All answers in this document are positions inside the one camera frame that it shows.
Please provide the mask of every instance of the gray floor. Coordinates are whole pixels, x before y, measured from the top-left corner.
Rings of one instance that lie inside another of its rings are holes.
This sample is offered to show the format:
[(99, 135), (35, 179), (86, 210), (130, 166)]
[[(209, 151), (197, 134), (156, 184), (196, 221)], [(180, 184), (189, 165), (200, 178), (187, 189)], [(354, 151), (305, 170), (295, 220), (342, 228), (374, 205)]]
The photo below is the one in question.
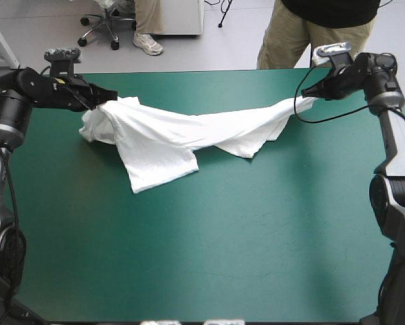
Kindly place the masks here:
[[(76, 71), (254, 69), (273, 3), (274, 0), (234, 0), (222, 29), (217, 27), (221, 18), (219, 5), (206, 5), (204, 34), (195, 39), (162, 38), (165, 52), (155, 58), (132, 45), (132, 32), (123, 23), (119, 26), (121, 48), (112, 51), (106, 33), (94, 35), (89, 45), (82, 48), (83, 63), (76, 66)], [(97, 10), (92, 0), (1, 0), (0, 29), (21, 65), (40, 70), (46, 66), (44, 51), (77, 45), (77, 39), (86, 30), (79, 23), (81, 15)], [(405, 93), (405, 0), (395, 0), (380, 9), (365, 50), (396, 54)], [(306, 53), (297, 66), (307, 66), (308, 56)]]

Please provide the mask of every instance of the chair wheel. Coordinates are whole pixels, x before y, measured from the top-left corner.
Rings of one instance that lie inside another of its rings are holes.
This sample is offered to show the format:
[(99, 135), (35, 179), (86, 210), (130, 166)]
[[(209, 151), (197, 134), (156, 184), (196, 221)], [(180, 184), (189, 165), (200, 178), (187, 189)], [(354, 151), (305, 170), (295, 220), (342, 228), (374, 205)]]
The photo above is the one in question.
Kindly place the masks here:
[(87, 39), (85, 37), (81, 37), (80, 39), (78, 39), (78, 44), (80, 47), (84, 47), (87, 44)]
[(81, 25), (82, 26), (88, 26), (89, 25), (89, 19), (87, 17), (82, 17), (81, 18)]
[(115, 51), (115, 50), (119, 49), (120, 42), (112, 41), (112, 42), (110, 42), (110, 46)]

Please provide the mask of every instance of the green table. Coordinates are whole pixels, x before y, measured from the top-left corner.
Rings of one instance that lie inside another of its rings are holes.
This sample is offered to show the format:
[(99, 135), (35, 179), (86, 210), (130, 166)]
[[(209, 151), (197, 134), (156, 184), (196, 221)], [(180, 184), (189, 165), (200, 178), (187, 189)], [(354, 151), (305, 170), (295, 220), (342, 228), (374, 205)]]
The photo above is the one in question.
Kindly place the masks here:
[[(86, 78), (148, 106), (202, 114), (293, 97), (304, 74)], [(357, 93), (305, 115), (362, 105)], [(85, 142), (80, 126), (80, 114), (36, 110), (12, 159), (28, 238), (18, 299), (46, 319), (357, 322), (375, 310), (391, 248), (368, 201), (385, 157), (368, 111), (321, 125), (291, 118), (253, 160), (199, 150), (199, 172), (137, 195), (116, 148)]]

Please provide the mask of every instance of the white cloth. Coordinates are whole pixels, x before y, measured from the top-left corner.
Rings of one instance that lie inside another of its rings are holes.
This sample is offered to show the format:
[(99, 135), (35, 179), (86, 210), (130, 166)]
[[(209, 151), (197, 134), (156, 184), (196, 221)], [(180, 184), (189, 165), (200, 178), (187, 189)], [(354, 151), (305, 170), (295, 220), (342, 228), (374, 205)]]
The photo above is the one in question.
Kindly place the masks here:
[[(297, 98), (297, 110), (315, 98)], [(80, 134), (89, 142), (116, 144), (134, 193), (198, 170), (193, 151), (217, 146), (252, 158), (274, 141), (293, 113), (293, 99), (266, 108), (185, 115), (141, 105), (136, 97), (119, 98), (83, 115)]]

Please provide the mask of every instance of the metal arm segment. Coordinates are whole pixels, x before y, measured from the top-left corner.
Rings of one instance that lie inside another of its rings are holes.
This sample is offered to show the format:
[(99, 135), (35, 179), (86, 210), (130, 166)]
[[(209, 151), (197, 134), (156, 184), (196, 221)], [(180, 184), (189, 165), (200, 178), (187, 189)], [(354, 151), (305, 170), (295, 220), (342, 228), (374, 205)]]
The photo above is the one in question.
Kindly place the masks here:
[(361, 53), (351, 62), (347, 53), (326, 54), (332, 70), (302, 95), (337, 100), (363, 89), (371, 113), (379, 117), (386, 160), (375, 170), (370, 200), (382, 234), (393, 240), (394, 252), (379, 290), (377, 310), (360, 323), (405, 325), (405, 121), (390, 111), (401, 112), (405, 99), (393, 55)]

